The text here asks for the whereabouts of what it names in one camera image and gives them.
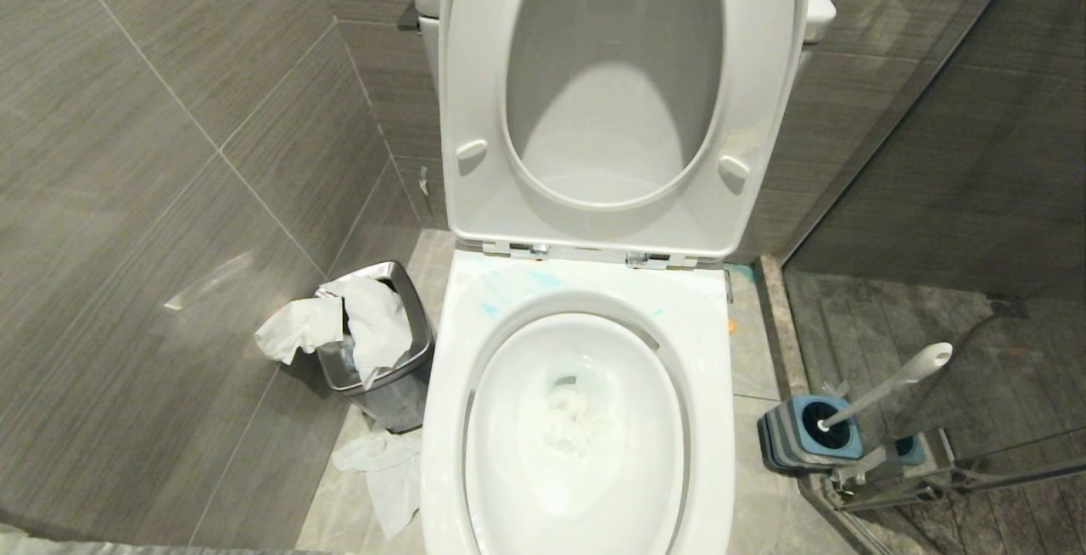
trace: trash can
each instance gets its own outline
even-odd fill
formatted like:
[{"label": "trash can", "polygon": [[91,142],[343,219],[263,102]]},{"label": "trash can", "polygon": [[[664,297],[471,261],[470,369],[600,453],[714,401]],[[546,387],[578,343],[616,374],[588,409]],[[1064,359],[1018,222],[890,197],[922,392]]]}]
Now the trash can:
[{"label": "trash can", "polygon": [[[381,369],[366,387],[354,367],[353,341],[345,336],[342,343],[326,343],[317,348],[328,384],[345,395],[386,430],[393,434],[409,432],[422,426],[426,408],[426,389],[433,364],[434,339],[415,285],[407,277],[407,269],[400,262],[390,261],[372,265],[339,277],[341,281],[355,277],[369,277],[388,286],[403,300],[404,313],[411,326],[411,349],[396,361],[395,366]],[[334,297],[326,289],[318,289],[317,297]],[[343,314],[346,331],[346,313]]]}]

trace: blue stain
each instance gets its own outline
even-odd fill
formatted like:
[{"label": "blue stain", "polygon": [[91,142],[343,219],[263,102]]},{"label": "blue stain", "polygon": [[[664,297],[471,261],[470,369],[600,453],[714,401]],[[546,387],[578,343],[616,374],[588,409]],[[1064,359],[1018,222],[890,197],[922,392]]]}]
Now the blue stain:
[{"label": "blue stain", "polygon": [[548,274],[546,272],[528,272],[528,277],[535,280],[535,283],[540,288],[554,288],[556,286],[561,286],[561,280],[555,277],[554,274]]},{"label": "blue stain", "polygon": [[743,274],[750,281],[754,280],[754,269],[746,265],[728,265],[728,269],[732,273]]}]

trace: crumpled tissue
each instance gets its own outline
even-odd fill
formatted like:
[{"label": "crumpled tissue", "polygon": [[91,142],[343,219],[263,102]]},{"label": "crumpled tissue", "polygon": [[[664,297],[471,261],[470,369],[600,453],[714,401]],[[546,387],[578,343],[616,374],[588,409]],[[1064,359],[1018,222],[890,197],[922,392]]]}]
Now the crumpled tissue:
[{"label": "crumpled tissue", "polygon": [[343,303],[340,299],[290,301],[254,335],[268,360],[290,364],[299,348],[312,354],[324,343],[343,339]]},{"label": "crumpled tissue", "polygon": [[332,454],[332,463],[341,471],[366,474],[369,501],[386,540],[407,527],[418,510],[419,451],[421,430],[399,437],[374,430]]},{"label": "crumpled tissue", "polygon": [[320,288],[343,298],[346,326],[354,339],[354,367],[368,389],[380,368],[395,366],[411,349],[411,323],[403,300],[369,277],[346,277]]}]

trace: toilet bowl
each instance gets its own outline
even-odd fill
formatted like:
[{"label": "toilet bowl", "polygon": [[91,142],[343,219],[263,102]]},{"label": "toilet bowl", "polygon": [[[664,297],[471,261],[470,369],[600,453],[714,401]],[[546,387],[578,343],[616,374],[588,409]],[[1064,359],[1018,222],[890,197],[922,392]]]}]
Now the toilet bowl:
[{"label": "toilet bowl", "polygon": [[703,555],[734,501],[728,285],[806,0],[442,0],[457,235],[429,555]]}]

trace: toilet brush handle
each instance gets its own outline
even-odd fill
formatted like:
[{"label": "toilet brush handle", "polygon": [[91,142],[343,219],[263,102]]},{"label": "toilet brush handle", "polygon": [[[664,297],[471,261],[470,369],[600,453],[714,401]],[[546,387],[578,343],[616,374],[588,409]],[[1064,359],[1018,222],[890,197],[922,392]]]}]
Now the toilet brush handle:
[{"label": "toilet brush handle", "polygon": [[899,368],[893,377],[883,381],[870,392],[864,393],[853,404],[846,405],[845,408],[834,413],[829,419],[819,421],[819,428],[829,430],[833,426],[868,408],[869,405],[877,404],[896,389],[919,383],[923,378],[934,375],[935,370],[946,366],[952,355],[954,346],[950,343],[927,345],[923,350],[920,350],[920,353],[912,356],[909,362],[905,363],[905,366]]}]

